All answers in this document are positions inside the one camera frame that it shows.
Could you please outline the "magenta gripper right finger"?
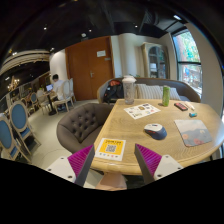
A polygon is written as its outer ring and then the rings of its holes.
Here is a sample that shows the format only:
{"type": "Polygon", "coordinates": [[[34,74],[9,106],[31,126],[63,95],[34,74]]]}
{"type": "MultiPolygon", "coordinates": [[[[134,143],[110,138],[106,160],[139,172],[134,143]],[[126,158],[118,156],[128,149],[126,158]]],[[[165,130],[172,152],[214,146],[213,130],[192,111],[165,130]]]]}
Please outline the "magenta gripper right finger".
{"type": "Polygon", "coordinates": [[[140,144],[135,144],[134,154],[140,166],[144,183],[154,182],[154,174],[162,156],[140,144]]]}

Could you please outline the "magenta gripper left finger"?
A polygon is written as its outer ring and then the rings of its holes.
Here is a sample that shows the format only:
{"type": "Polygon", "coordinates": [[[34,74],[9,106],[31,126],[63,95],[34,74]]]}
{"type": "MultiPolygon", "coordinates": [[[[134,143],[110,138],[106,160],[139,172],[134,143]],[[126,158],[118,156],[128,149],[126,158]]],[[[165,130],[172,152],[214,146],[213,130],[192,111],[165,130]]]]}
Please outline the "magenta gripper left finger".
{"type": "Polygon", "coordinates": [[[69,164],[76,175],[75,184],[83,186],[95,155],[93,145],[85,147],[68,157],[69,164]]]}

